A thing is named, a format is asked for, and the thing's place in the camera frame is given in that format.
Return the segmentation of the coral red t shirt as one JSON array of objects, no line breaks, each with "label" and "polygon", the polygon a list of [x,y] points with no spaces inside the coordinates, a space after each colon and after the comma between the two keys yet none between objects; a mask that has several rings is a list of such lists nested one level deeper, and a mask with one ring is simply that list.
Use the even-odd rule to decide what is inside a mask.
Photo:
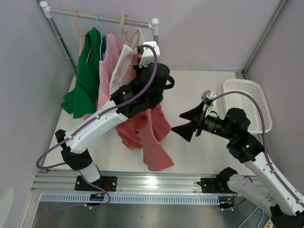
[{"label": "coral red t shirt", "polygon": [[174,166],[173,160],[160,144],[171,131],[160,104],[119,124],[116,131],[128,149],[142,149],[143,163],[148,170],[162,171]]}]

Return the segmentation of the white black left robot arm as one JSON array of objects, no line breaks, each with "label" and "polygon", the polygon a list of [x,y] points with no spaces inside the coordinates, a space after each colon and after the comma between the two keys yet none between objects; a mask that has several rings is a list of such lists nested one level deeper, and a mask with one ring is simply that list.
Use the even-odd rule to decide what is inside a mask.
[{"label": "white black left robot arm", "polygon": [[102,177],[94,164],[88,146],[98,137],[136,114],[155,108],[163,99],[162,93],[174,86],[169,68],[161,63],[136,69],[136,78],[115,91],[103,107],[71,131],[55,133],[61,145],[64,162],[85,179],[86,186],[98,190]]}]

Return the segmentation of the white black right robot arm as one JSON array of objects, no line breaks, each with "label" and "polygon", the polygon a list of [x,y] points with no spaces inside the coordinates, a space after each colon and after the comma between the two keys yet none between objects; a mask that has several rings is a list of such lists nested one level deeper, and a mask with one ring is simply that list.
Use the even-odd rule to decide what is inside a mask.
[{"label": "white black right robot arm", "polygon": [[290,193],[271,170],[272,161],[265,158],[266,150],[256,137],[248,132],[250,120],[245,112],[239,108],[228,110],[225,118],[204,115],[204,104],[180,114],[189,123],[176,126],[172,131],[186,141],[200,136],[202,131],[215,134],[229,140],[227,149],[241,164],[249,168],[263,183],[260,188],[250,180],[242,177],[236,170],[227,167],[218,175],[216,186],[219,191],[232,191],[241,194],[247,200],[260,207],[277,228],[302,228],[304,226],[304,208],[301,203],[304,197],[297,190]]}]

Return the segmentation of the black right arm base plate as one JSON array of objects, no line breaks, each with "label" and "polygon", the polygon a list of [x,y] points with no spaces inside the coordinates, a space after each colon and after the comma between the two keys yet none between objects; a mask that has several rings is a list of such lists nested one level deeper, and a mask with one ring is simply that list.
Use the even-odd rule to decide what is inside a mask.
[{"label": "black right arm base plate", "polygon": [[229,190],[219,186],[216,178],[201,178],[196,184],[200,186],[202,193],[229,193]]}]

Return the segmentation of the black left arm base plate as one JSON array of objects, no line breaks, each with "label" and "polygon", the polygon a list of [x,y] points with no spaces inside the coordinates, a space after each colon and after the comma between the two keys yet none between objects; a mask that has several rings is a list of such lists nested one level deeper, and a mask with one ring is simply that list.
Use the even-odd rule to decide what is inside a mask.
[{"label": "black left arm base plate", "polygon": [[[101,180],[97,180],[92,183],[105,191],[115,192],[117,187],[116,176],[102,176]],[[75,183],[76,191],[98,191],[97,188],[87,184],[81,176],[78,176]]]}]

